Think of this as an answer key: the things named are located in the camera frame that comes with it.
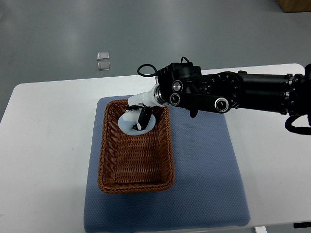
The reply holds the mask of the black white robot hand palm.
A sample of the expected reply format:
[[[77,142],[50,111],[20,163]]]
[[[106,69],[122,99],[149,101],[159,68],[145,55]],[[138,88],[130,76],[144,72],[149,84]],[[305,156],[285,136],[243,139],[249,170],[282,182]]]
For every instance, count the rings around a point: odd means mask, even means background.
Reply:
[[[148,92],[143,92],[140,94],[136,94],[131,96],[128,99],[128,106],[147,106],[147,107],[155,107],[160,106],[160,103],[156,100],[155,97],[155,90],[156,88],[153,87]]]

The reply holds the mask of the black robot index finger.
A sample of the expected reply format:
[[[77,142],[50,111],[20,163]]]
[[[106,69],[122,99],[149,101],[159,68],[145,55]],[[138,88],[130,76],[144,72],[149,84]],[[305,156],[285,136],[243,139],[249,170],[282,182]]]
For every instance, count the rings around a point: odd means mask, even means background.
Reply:
[[[143,106],[139,106],[139,105],[127,105],[126,106],[126,111],[140,111],[141,109],[143,109]]]

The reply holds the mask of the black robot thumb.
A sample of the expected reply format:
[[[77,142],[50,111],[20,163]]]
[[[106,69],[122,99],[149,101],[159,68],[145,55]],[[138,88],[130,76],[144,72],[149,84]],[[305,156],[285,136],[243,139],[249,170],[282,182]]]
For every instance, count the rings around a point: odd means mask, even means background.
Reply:
[[[151,107],[144,106],[143,108],[139,108],[138,110],[135,110],[135,113],[138,113],[138,120],[137,120],[137,123],[133,125],[133,129],[145,130],[151,119],[151,115],[152,115]]]

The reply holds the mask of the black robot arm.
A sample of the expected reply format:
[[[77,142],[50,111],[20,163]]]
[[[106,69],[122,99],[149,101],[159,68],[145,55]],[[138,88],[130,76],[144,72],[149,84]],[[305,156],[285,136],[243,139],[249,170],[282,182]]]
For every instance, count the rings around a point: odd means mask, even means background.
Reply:
[[[184,108],[192,118],[199,111],[224,114],[233,108],[261,110],[288,115],[285,129],[310,135],[310,126],[296,127],[293,122],[311,115],[311,67],[304,74],[249,74],[224,71],[203,75],[201,68],[186,57],[179,63],[157,69],[156,84],[148,91],[130,97],[125,108],[133,113],[136,131],[147,128],[153,107]]]

